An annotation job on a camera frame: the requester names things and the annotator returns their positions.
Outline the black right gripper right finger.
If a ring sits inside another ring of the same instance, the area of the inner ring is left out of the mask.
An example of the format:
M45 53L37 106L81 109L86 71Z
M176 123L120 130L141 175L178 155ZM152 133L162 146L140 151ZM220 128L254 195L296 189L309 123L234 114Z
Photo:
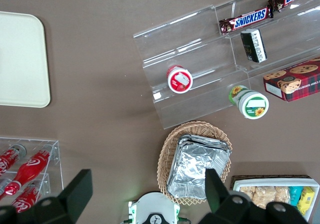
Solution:
M200 224L248 224L251 204L243 195L230 194L216 170L205 171L205 195L210 207Z

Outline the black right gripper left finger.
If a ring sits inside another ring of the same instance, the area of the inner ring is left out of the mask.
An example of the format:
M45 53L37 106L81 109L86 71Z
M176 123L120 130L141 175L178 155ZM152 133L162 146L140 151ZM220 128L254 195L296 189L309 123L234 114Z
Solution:
M56 197L35 207L37 224L75 224L93 195L92 171L82 169Z

